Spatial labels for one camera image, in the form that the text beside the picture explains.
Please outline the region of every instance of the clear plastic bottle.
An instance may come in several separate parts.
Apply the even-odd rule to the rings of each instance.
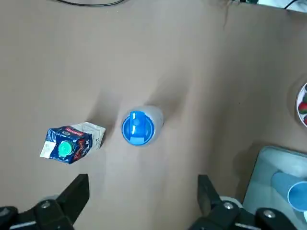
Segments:
[[[153,142],[164,124],[161,109],[152,105],[133,108],[123,119],[121,132],[131,145],[141,146]]]

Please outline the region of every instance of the table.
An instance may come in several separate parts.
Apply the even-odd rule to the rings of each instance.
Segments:
[[[128,0],[82,8],[5,0],[0,8],[0,203],[26,210],[89,173],[76,229],[186,229],[199,215],[197,175],[242,199],[253,143],[307,150],[294,117],[307,81],[304,14],[220,0]],[[145,148],[123,115],[166,114]],[[66,165],[39,157],[50,127],[103,123],[100,151]]]

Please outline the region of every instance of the screw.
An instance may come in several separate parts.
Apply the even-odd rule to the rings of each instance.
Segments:
[[[227,208],[227,209],[233,209],[234,208],[234,206],[230,202],[225,202],[224,207]]]
[[[266,217],[268,217],[268,218],[275,218],[275,213],[273,213],[271,210],[265,210],[264,212],[263,212],[263,214],[266,216]]]
[[[45,203],[43,203],[43,204],[41,205],[42,208],[47,208],[47,207],[49,207],[49,206],[50,206],[49,201],[46,201]]]
[[[5,215],[9,214],[10,211],[5,207],[1,212],[0,212],[0,217],[4,217]]]

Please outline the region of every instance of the blue bottle cap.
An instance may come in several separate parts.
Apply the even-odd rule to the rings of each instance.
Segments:
[[[154,135],[154,124],[144,112],[132,111],[124,120],[121,132],[130,144],[144,145]]]

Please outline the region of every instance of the strawberry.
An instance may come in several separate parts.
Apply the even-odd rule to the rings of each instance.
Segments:
[[[298,106],[298,111],[300,114],[307,114],[307,103],[302,102],[299,106]]]

